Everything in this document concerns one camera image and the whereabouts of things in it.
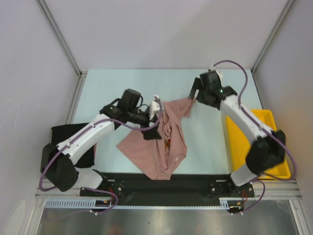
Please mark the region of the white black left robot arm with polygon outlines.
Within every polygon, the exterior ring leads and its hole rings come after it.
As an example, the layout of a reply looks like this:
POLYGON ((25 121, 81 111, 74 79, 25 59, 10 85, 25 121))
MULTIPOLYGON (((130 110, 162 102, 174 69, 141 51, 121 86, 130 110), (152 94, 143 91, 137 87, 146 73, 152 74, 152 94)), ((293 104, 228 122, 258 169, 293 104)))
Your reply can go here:
POLYGON ((155 95, 144 111, 138 106, 142 100, 141 93, 126 89, 121 98, 104 106, 91 122, 74 135, 57 145, 47 144, 42 151, 39 189, 49 191, 43 187, 43 180, 48 179, 53 188, 61 192, 79 187, 92 190, 99 196, 104 195, 108 190, 105 176, 92 167, 77 168, 76 164, 99 140, 120 126, 141 132, 146 140, 161 139, 158 132, 163 112, 161 100, 155 95))

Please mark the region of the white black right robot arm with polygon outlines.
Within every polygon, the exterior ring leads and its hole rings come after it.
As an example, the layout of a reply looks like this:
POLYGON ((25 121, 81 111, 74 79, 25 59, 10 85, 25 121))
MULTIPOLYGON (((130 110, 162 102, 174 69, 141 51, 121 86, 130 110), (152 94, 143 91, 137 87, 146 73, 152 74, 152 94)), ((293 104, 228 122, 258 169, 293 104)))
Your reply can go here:
POLYGON ((220 74, 209 70, 194 79, 189 99, 220 110, 228 116, 250 143, 245 163, 229 174, 225 190, 238 196, 243 185, 285 161, 286 135, 264 124, 241 103, 231 86, 222 86, 220 74))

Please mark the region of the pink t shirt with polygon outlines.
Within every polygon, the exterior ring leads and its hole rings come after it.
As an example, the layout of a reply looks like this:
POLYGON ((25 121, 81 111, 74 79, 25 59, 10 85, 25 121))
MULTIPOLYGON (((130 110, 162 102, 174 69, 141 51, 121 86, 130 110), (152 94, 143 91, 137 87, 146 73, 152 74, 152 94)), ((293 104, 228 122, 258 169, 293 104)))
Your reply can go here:
POLYGON ((117 149, 150 179, 170 180, 187 155, 181 120, 190 117, 194 103, 188 98, 164 102, 158 127, 161 139, 144 140, 139 131, 132 130, 117 149))

